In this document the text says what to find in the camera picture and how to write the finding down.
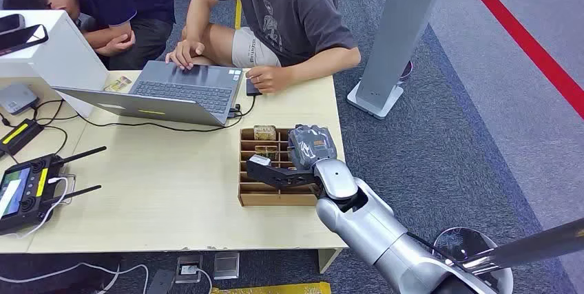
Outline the person's hand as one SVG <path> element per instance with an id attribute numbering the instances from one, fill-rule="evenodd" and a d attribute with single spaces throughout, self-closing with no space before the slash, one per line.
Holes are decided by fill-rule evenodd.
<path id="1" fill-rule="evenodd" d="M 126 52 L 130 47 L 132 47 L 135 44 L 135 40 L 136 37 L 134 31 L 132 30 L 130 35 L 124 34 L 122 36 L 118 36 L 112 39 L 105 46 L 101 48 L 96 48 L 94 51 L 101 56 L 106 57 L 115 56 L 117 54 Z"/>

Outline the person's left hand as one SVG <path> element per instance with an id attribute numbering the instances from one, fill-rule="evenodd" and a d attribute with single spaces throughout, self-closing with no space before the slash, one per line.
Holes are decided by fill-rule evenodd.
<path id="1" fill-rule="evenodd" d="M 256 66 L 246 73 L 246 78 L 262 94 L 281 92 L 294 84 L 290 70 L 276 66 Z"/>

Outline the person's right hand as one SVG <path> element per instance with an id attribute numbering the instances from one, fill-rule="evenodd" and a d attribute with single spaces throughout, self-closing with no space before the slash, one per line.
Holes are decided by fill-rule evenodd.
<path id="1" fill-rule="evenodd" d="M 205 62 L 205 46 L 199 41 L 185 39 L 179 41 L 175 49 L 165 56 L 166 64 L 173 63 L 178 69 L 190 70 L 194 65 Z"/>

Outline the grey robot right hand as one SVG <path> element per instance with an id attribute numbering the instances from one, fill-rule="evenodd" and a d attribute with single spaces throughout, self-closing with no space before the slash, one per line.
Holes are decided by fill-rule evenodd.
<path id="1" fill-rule="evenodd" d="M 300 170 L 310 170 L 319 160 L 337 158 L 329 129 L 317 125 L 296 125 L 289 130 L 287 151 L 289 160 Z"/>

